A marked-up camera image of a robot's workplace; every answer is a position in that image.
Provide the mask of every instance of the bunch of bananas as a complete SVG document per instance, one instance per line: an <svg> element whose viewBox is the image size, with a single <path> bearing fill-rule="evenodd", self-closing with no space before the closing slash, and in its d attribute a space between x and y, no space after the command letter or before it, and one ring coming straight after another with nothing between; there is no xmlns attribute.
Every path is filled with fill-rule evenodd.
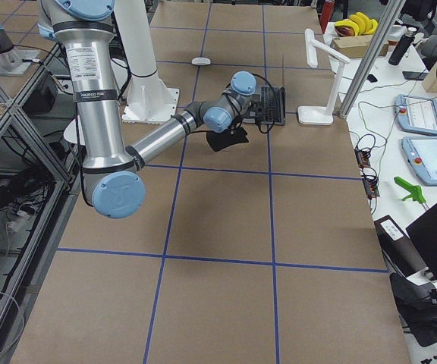
<svg viewBox="0 0 437 364"><path fill-rule="evenodd" d="M335 23L335 30L339 36L368 36L374 34L379 26L379 22L370 19L364 13L357 12L348 19L343 19Z"/></svg>

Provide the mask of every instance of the black cylinder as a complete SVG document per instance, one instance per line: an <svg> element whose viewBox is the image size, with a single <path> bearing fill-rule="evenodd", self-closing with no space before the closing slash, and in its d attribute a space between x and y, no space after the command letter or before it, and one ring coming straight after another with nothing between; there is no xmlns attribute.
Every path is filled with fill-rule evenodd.
<svg viewBox="0 0 437 364"><path fill-rule="evenodd" d="M401 37L399 43L395 46L391 57L388 59L388 63L397 66L402 57L406 54L410 44L414 41L414 34L416 34L416 28L407 28L407 32Z"/></svg>

